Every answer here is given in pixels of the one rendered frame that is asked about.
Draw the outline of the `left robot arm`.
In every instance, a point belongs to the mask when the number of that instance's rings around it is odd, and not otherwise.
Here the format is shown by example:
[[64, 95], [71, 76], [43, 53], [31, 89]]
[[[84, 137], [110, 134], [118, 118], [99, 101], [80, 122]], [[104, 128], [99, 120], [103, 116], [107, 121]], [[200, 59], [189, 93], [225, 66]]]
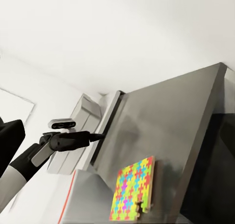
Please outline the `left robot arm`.
[[76, 150], [88, 147], [90, 142], [104, 139], [104, 134], [89, 131], [76, 132], [76, 122], [71, 118], [52, 119], [47, 126], [63, 132], [43, 133], [38, 143], [24, 151], [11, 162], [0, 178], [0, 214], [26, 183], [50, 159], [54, 151]]

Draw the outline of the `jigsaw puzzle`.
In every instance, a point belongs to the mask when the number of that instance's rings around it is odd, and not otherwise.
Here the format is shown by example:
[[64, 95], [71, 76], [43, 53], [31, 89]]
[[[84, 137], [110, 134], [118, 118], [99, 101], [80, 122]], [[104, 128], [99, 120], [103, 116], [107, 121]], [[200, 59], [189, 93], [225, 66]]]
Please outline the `jigsaw puzzle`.
[[147, 213], [150, 208], [155, 157], [149, 157], [119, 171], [110, 221], [137, 221], [138, 202]]

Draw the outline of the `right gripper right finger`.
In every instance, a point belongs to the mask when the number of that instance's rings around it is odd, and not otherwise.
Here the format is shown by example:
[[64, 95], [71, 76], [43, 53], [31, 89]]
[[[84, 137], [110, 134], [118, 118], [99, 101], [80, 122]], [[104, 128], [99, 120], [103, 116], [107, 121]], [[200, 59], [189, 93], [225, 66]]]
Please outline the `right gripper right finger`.
[[224, 119], [219, 136], [235, 159], [235, 121]]

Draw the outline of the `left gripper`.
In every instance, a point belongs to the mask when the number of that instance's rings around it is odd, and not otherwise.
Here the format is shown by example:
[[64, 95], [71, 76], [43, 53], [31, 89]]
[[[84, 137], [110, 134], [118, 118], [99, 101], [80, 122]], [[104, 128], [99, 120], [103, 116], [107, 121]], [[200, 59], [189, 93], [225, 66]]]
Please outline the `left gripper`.
[[90, 142], [104, 139], [104, 134], [82, 132], [62, 132], [56, 135], [54, 144], [59, 151], [76, 150], [78, 148], [88, 147]]

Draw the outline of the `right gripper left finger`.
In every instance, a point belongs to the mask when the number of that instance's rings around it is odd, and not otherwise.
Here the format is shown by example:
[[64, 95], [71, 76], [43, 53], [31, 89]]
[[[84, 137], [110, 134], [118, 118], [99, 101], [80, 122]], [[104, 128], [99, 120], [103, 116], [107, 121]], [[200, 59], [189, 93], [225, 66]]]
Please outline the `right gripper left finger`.
[[25, 139], [21, 119], [0, 124], [0, 178]]

